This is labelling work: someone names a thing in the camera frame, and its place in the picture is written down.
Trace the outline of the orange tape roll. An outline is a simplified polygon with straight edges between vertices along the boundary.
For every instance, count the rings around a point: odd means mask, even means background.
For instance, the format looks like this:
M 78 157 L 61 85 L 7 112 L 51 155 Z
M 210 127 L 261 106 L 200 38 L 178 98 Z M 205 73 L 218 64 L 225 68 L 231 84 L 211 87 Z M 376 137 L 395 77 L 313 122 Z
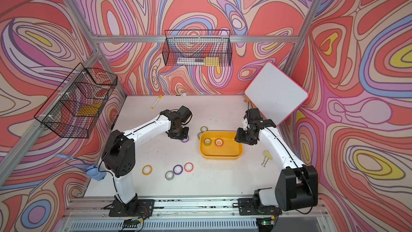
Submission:
M 153 171 L 153 168 L 152 168 L 151 165 L 145 165 L 145 166 L 142 168 L 142 174 L 145 175 L 145 176 L 150 175 L 150 174 L 152 173 L 152 171 Z

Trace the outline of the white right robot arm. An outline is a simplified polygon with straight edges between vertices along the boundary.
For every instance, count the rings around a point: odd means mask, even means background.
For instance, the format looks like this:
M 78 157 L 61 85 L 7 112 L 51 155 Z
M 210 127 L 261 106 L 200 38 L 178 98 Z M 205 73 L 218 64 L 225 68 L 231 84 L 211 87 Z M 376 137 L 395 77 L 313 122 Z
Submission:
M 311 210 L 318 204 L 318 172 L 305 164 L 279 135 L 275 123 L 262 117 L 258 108 L 245 111 L 242 127 L 237 129 L 235 141 L 245 145 L 262 143 L 280 170 L 274 188 L 257 189 L 257 205 L 277 206 L 282 211 Z

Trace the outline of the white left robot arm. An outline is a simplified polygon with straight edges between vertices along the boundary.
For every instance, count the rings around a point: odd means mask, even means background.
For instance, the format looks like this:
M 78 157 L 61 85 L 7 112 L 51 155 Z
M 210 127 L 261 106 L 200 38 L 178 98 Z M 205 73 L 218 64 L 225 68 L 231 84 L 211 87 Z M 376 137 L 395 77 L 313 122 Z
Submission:
M 131 175 L 136 164 L 137 149 L 156 136 L 165 133 L 173 140 L 187 139 L 189 132 L 187 124 L 192 116 L 189 108 L 181 106 L 177 110 L 164 110 L 138 127 L 124 132 L 113 130 L 110 133 L 101 161 L 112 174 L 117 200 L 128 205 L 137 199 Z

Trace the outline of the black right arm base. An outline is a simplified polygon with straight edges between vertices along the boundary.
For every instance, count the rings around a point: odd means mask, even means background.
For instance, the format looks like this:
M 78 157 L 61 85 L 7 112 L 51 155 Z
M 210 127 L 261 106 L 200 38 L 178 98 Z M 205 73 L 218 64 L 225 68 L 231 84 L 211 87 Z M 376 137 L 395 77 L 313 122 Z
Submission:
M 232 204 L 232 207 L 237 208 L 241 216 L 270 215 L 278 217 L 282 214 L 280 207 L 277 204 L 264 205 L 259 196 L 260 191 L 271 189 L 272 188 L 257 189 L 251 198 L 238 198 L 237 202 Z

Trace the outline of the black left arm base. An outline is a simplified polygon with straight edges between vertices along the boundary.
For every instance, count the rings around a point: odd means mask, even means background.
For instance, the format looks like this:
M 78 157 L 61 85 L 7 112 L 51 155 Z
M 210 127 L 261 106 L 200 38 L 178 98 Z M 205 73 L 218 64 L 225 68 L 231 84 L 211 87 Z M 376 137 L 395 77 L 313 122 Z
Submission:
M 103 209 L 109 210 L 110 217 L 148 218 L 152 216 L 154 204 L 154 199 L 139 199 L 137 194 L 129 203 L 122 202 L 118 196 L 115 195 L 113 202 Z

